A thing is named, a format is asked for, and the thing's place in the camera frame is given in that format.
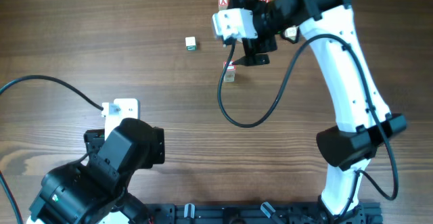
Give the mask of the red I block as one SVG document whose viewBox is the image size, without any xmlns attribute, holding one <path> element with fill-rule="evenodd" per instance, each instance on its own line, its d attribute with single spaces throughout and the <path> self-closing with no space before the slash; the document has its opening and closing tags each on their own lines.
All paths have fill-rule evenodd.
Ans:
<svg viewBox="0 0 433 224">
<path fill-rule="evenodd" d="M 233 64 L 233 61 L 230 61 L 229 65 L 227 65 L 227 62 L 224 62 L 223 68 L 226 68 L 226 73 L 236 71 L 236 66 Z"/>
</svg>

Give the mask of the white blue C block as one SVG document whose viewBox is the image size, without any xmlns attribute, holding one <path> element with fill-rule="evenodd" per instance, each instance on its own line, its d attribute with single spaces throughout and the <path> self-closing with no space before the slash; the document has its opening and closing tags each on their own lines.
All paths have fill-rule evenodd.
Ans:
<svg viewBox="0 0 433 224">
<path fill-rule="evenodd" d="M 235 77 L 235 71 L 234 70 L 228 70 L 226 71 L 224 75 L 224 79 L 234 79 Z"/>
</svg>

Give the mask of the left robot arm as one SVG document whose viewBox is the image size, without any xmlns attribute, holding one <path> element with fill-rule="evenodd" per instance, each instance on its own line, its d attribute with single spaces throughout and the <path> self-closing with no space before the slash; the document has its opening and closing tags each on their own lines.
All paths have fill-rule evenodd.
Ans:
<svg viewBox="0 0 433 224">
<path fill-rule="evenodd" d="M 147 207 L 128 192 L 135 171 L 165 161 L 164 130 L 125 118 L 110 133 L 83 135 L 88 163 L 75 160 L 49 171 L 30 206 L 32 223 L 99 223 L 120 212 L 129 223 L 150 223 Z"/>
</svg>

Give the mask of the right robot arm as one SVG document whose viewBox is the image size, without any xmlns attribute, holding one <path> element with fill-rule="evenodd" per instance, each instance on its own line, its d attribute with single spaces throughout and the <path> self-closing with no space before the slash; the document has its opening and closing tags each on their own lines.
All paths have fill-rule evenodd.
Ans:
<svg viewBox="0 0 433 224">
<path fill-rule="evenodd" d="M 230 47 L 237 41 L 244 46 L 244 56 L 228 57 L 227 65 L 268 64 L 276 36 L 293 27 L 315 54 L 336 115 L 336 125 L 316 136 L 327 162 L 318 221 L 367 220 L 357 198 L 361 180 L 377 149 L 389 146 L 407 122 L 378 93 L 357 38 L 351 0 L 229 0 L 212 16 L 218 39 Z"/>
</svg>

